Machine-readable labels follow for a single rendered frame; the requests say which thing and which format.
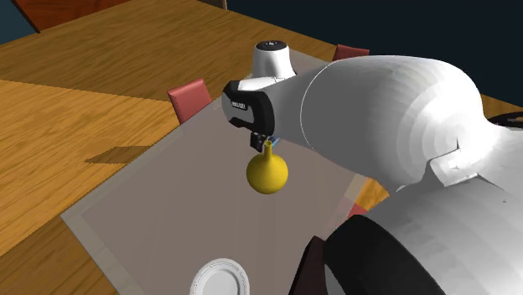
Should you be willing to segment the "red chair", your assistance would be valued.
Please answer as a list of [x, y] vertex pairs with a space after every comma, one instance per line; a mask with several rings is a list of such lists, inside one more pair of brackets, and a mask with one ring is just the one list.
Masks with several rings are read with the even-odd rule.
[[212, 102], [202, 78], [167, 91], [180, 124], [185, 123]]
[[343, 60], [348, 58], [368, 56], [370, 51], [368, 49], [359, 49], [342, 44], [336, 46], [332, 61]]

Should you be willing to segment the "yellow round vase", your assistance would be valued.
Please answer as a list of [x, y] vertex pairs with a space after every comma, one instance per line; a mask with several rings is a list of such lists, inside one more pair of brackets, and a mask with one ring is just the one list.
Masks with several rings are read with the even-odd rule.
[[272, 141], [266, 140], [262, 152], [249, 161], [246, 179], [260, 194], [274, 194], [285, 186], [288, 179], [287, 163], [272, 152]]

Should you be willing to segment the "white plate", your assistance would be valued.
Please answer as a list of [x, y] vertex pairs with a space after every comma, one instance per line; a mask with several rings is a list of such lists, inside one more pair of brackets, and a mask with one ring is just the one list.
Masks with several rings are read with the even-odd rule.
[[236, 261], [214, 259], [199, 269], [189, 295], [250, 295], [249, 278]]

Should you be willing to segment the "grey table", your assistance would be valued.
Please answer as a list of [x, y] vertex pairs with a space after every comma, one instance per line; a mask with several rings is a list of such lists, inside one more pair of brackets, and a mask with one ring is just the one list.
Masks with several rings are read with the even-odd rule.
[[286, 185], [246, 180], [250, 133], [213, 101], [78, 203], [68, 225], [120, 295], [189, 295], [209, 261], [246, 271], [251, 295], [288, 295], [303, 250], [349, 216], [365, 178], [280, 141]]

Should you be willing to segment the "dark robot stand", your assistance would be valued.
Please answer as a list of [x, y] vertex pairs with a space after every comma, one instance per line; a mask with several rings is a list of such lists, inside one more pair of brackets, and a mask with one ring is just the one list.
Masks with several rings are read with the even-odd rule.
[[328, 295], [323, 248], [324, 240], [314, 235], [303, 251], [288, 295]]

